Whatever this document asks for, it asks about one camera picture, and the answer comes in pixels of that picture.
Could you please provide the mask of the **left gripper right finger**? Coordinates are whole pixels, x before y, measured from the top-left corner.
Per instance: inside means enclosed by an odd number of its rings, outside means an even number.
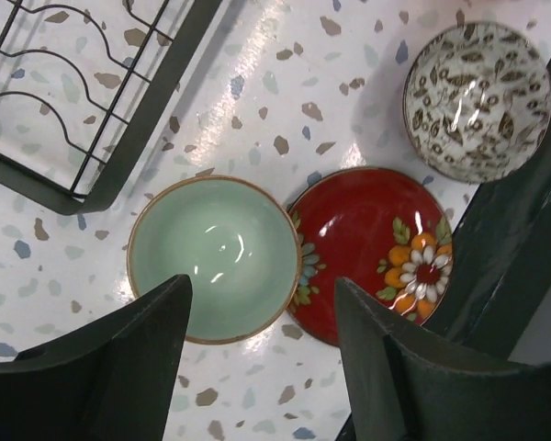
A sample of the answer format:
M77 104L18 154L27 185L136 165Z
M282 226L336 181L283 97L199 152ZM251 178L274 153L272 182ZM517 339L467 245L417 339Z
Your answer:
M551 363L454 344L335 282L343 371L359 440L551 440Z

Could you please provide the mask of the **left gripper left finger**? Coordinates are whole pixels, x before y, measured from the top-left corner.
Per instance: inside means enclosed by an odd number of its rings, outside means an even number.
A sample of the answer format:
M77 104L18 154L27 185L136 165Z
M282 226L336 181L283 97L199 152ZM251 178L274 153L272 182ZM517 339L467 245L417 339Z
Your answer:
M0 440L160 440L192 301L186 275L0 362Z

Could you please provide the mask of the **red floral plate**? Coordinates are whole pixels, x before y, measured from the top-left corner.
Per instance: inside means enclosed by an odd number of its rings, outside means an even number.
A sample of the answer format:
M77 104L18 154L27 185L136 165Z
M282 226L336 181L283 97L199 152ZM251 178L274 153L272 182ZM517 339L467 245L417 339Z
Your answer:
M339 344L339 277L416 324L443 299L454 266L452 229L436 199L407 175L375 167L335 172L303 192L288 213L302 252L289 312L318 340Z

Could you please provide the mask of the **celadon green bowl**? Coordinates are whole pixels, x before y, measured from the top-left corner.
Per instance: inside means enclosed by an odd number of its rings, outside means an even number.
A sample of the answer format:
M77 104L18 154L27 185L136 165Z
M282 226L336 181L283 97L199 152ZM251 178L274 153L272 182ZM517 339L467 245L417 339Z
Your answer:
M152 198L128 242L134 296L174 275L193 295L186 340L225 345L271 326L290 305L302 269L290 216L260 187L225 175L194 177Z

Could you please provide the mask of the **black wire dish rack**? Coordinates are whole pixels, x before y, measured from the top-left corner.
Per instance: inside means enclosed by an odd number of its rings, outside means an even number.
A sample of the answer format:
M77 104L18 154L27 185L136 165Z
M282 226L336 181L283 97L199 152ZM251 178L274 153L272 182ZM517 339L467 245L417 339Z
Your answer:
M108 209L217 1L0 1L0 184L62 215Z

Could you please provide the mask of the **leaf patterned bowl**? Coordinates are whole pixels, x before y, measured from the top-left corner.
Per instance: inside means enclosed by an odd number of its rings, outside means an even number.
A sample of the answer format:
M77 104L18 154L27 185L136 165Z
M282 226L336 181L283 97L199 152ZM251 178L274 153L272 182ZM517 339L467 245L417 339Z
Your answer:
M417 154L442 175L484 184L520 169L551 118L551 79L537 48L495 21L435 36L413 62L402 115Z

